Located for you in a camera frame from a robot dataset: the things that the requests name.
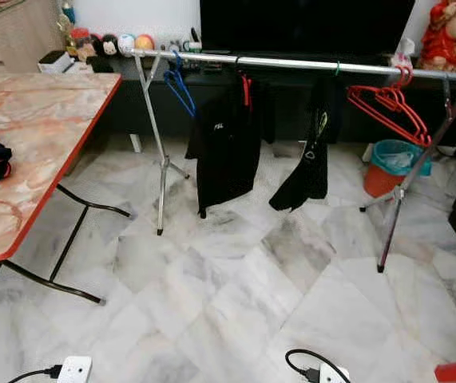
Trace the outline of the small white box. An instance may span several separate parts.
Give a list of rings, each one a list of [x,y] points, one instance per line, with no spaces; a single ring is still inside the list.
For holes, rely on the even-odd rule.
[[[37,67],[39,73],[60,74],[66,73],[74,63],[67,51],[53,50],[38,59]]]

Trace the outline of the black egg doll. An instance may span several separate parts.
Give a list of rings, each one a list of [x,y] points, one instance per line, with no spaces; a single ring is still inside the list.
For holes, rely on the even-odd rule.
[[[115,35],[107,34],[97,38],[93,47],[95,47],[96,54],[103,57],[116,56],[121,53],[118,47],[118,37]]]

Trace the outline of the marble top folding table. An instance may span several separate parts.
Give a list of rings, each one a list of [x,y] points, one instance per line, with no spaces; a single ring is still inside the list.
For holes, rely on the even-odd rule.
[[[13,151],[12,172],[0,182],[0,270],[7,267],[34,283],[99,306],[103,298],[56,283],[57,274],[90,211],[131,215],[85,200],[61,180],[120,84],[121,75],[115,73],[0,74],[0,143]],[[12,258],[54,191],[82,209],[51,274],[43,278]]]

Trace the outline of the white egg doll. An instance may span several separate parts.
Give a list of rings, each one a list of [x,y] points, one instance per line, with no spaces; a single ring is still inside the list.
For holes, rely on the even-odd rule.
[[[117,37],[117,48],[122,56],[132,56],[135,49],[136,36],[132,34],[121,34]]]

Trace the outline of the yellow egg doll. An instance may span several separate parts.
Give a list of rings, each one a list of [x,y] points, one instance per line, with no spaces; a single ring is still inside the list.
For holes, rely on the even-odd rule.
[[[136,36],[133,48],[135,48],[135,50],[155,50],[156,43],[150,35],[141,34]]]

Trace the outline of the red deity statue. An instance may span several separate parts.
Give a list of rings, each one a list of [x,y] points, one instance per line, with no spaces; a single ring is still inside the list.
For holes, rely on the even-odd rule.
[[[456,73],[456,0],[431,7],[417,67]]]

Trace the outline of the black TV console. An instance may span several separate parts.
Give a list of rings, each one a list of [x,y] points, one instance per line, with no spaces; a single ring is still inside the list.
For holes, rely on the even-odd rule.
[[[137,134],[141,137],[153,135],[145,95],[141,90],[139,73],[135,61],[121,58],[112,61],[116,72],[121,73],[122,82],[112,96],[106,109],[97,121],[95,131],[99,134]],[[179,98],[165,84],[163,73],[166,63],[161,63],[156,79],[149,88],[156,123],[161,137],[187,138],[192,128],[192,118]],[[255,65],[232,66],[230,63],[212,72],[186,72],[184,83],[188,94],[198,107],[209,105],[227,91],[236,73],[242,72],[253,77],[256,88],[256,104],[271,112],[274,121],[275,138],[279,141],[298,141],[304,138],[307,119],[307,105],[317,80],[332,77],[329,70],[279,69]],[[430,132],[436,132],[446,120],[443,105],[442,80],[416,77],[403,89],[411,108],[425,121]],[[366,113],[351,105],[343,90],[339,91],[343,124],[339,141],[346,143],[370,143],[388,138],[397,138],[396,132],[373,120]],[[443,136],[442,145],[456,144],[456,113],[450,130]]]

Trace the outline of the orange bin teal bag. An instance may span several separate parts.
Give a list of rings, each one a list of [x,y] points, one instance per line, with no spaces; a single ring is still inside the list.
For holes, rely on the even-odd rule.
[[[381,140],[371,145],[363,189],[371,197],[391,192],[410,174],[422,156],[421,147],[402,140]]]

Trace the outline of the red lid jar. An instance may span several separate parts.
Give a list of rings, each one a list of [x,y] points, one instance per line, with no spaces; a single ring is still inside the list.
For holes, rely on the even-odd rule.
[[[75,43],[78,61],[88,62],[91,57],[97,55],[93,47],[93,35],[89,30],[86,28],[73,28],[69,35]]]

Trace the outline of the blue plastic hanger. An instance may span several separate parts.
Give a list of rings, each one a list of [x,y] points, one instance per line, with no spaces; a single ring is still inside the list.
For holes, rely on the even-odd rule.
[[[163,73],[163,81],[170,91],[173,92],[176,99],[179,100],[180,105],[186,109],[186,113],[191,118],[197,116],[197,106],[195,100],[192,99],[190,91],[184,81],[184,76],[181,70],[184,68],[184,61],[181,59],[179,51],[172,50],[174,54],[174,62],[169,62],[169,69]]]

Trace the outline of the steel clothes rack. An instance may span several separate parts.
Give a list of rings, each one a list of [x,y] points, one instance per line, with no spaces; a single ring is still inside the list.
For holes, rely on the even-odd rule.
[[[199,61],[208,63],[232,63],[237,56],[228,55],[217,55],[210,53],[179,53],[180,57],[186,59],[186,61]],[[158,146],[159,156],[161,156],[161,197],[158,198],[158,233],[160,234],[165,224],[163,219],[165,218],[165,194],[166,194],[166,179],[167,169],[172,168],[173,171],[179,172],[180,175],[186,176],[184,169],[177,167],[173,164],[168,156],[165,154],[165,146],[161,141],[161,131],[159,131],[158,124],[156,121],[155,107],[152,105],[152,99],[150,96],[149,88],[154,81],[156,69],[161,66],[163,58],[173,59],[174,54],[172,51],[159,51],[159,50],[135,50],[132,53],[133,59],[135,59],[137,67],[137,77],[141,84],[141,94],[144,95],[146,102],[147,112],[150,118],[150,125]],[[287,59],[279,58],[265,58],[265,57],[242,57],[242,65],[250,66],[263,66],[263,67],[276,67],[276,69],[304,69],[304,70],[334,70],[335,63],[323,62],[323,61],[287,61]],[[397,227],[397,220],[399,220],[400,211],[402,210],[402,202],[406,198],[407,190],[409,190],[411,184],[416,181],[422,167],[424,167],[426,160],[433,156],[437,151],[440,139],[446,135],[447,131],[450,130],[450,126],[454,123],[456,117],[456,74],[450,72],[436,72],[436,70],[425,70],[425,69],[403,69],[402,67],[385,67],[385,66],[374,66],[374,65],[356,65],[355,63],[340,63],[341,72],[346,73],[365,73],[365,74],[399,74],[399,76],[407,77],[422,77],[422,79],[437,79],[442,81],[442,92],[444,109],[446,109],[446,120],[443,121],[442,127],[440,127],[434,135],[431,136],[432,141],[423,150],[422,156],[418,158],[416,164],[411,169],[406,179],[399,184],[391,192],[386,193],[376,199],[359,207],[361,212],[366,211],[369,207],[373,207],[375,204],[381,204],[384,202],[392,202],[393,207],[386,216],[386,229],[387,237],[383,244],[383,251],[379,255],[379,259],[376,265],[376,269],[379,274],[384,273],[388,255],[391,252],[392,240],[395,237],[395,229]]]

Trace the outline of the black shirt yellow logo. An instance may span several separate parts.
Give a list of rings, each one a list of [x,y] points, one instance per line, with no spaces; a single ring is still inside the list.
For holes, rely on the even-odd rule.
[[[275,211],[300,208],[309,199],[327,196],[327,146],[335,131],[334,86],[319,79],[311,92],[307,110],[309,127],[299,164],[269,200]]]

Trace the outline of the black television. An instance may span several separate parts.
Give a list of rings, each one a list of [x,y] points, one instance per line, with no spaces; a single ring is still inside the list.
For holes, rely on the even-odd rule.
[[[416,0],[200,0],[206,50],[391,53]]]

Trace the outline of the black shirt red collar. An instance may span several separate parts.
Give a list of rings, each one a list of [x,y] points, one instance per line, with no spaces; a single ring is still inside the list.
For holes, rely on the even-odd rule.
[[[198,107],[186,157],[197,161],[198,215],[249,193],[256,182],[264,122],[257,106],[258,85],[235,73],[216,97]]]

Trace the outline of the gold trophy blue ball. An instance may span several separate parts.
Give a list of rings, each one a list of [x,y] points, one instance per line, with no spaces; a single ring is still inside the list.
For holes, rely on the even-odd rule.
[[[70,36],[75,28],[75,23],[77,23],[77,16],[75,16],[72,2],[71,0],[57,0],[57,3],[60,11],[61,30],[63,30],[65,35]]]

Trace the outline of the pink white tissue box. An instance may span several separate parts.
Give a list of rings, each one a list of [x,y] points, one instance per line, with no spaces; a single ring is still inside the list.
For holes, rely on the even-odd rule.
[[[411,55],[416,51],[416,43],[410,38],[402,38],[397,44],[391,63],[394,66],[412,66]]]

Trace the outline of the light wooden cabinet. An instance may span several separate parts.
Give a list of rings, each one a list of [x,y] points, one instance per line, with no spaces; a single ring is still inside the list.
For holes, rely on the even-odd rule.
[[[62,50],[55,0],[9,0],[0,8],[0,73],[37,73],[38,61]]]

